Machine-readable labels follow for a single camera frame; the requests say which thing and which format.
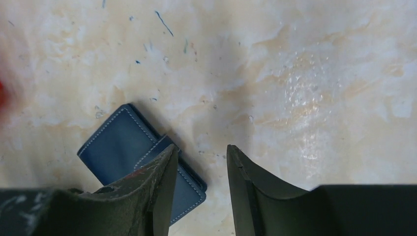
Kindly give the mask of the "red plastic bin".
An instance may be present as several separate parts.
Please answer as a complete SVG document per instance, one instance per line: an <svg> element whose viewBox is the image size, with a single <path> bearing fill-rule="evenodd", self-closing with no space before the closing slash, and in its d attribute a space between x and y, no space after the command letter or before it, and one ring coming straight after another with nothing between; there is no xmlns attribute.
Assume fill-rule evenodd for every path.
<svg viewBox="0 0 417 236"><path fill-rule="evenodd" d="M0 109L4 110L10 100L10 94L4 82L0 82Z"/></svg>

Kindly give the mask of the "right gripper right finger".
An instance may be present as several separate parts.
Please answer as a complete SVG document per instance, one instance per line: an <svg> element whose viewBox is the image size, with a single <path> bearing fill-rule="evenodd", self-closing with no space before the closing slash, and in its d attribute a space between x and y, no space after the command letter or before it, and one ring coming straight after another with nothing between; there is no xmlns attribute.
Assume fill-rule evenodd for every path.
<svg viewBox="0 0 417 236"><path fill-rule="evenodd" d="M410 184L320 185L307 191L227 147L238 236L414 236L417 187Z"/></svg>

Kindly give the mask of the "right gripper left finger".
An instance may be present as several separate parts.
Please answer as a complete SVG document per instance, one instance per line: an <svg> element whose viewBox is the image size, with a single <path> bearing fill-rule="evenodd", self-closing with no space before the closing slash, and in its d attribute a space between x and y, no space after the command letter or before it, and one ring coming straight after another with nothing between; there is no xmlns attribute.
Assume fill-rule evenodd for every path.
<svg viewBox="0 0 417 236"><path fill-rule="evenodd" d="M177 177L178 149L96 192L3 188L3 236L166 236Z"/></svg>

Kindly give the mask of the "navy leather card holder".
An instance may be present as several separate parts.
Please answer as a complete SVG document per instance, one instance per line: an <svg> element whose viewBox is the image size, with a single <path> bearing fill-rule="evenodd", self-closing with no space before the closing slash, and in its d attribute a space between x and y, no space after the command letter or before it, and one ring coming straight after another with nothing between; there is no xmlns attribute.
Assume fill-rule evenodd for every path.
<svg viewBox="0 0 417 236"><path fill-rule="evenodd" d="M108 185L146 165L174 142L160 135L131 103L117 108L80 147L77 155ZM206 199L207 184L179 157L170 223L174 224Z"/></svg>

